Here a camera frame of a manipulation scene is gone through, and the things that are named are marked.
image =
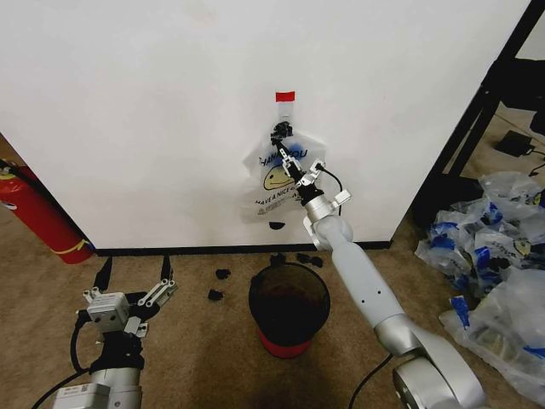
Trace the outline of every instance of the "black debris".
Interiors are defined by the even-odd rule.
[[[282,223],[282,222],[269,222],[269,227],[270,227],[272,230],[280,230],[280,229],[283,228],[285,225],[286,225],[286,223]]]
[[[210,290],[208,291],[208,299],[212,301],[220,301],[223,298],[221,291]]]
[[[231,275],[231,272],[227,268],[219,268],[215,271],[215,276],[218,279],[226,279]]]
[[[297,253],[295,257],[297,258],[298,262],[302,262],[303,264],[307,264],[308,262],[311,261],[310,256],[303,253]]]
[[[310,262],[313,264],[313,266],[322,268],[324,266],[324,260],[322,260],[320,257],[313,257],[310,259]]]
[[[276,256],[271,256],[271,265],[272,266],[280,266],[282,264],[286,263],[286,256],[282,253],[278,253]]]

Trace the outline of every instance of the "white wall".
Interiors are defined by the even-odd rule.
[[[526,0],[17,0],[0,130],[100,248],[309,242],[239,218],[295,89],[356,240],[389,240]]]
[[[545,16],[542,15],[525,44],[517,54],[517,58],[545,60]]]

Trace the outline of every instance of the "trash can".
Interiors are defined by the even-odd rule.
[[[249,305],[265,349],[279,358],[295,358],[325,324],[330,294],[310,268],[287,262],[252,278]]]

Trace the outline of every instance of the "pile of plastic bags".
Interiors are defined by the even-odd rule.
[[[530,177],[500,172],[479,180],[481,199],[440,211],[416,255],[462,296],[439,316],[523,396],[545,407],[545,192]]]
[[[479,179],[481,199],[441,210],[416,249],[460,291],[482,298],[510,267],[545,269],[545,193],[518,172]]]
[[[545,271],[514,267],[472,312],[464,300],[439,316],[457,343],[494,366],[523,396],[545,407]]]

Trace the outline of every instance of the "red tape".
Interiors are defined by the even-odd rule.
[[[295,101],[295,91],[276,93],[276,102],[293,102],[293,101]]]

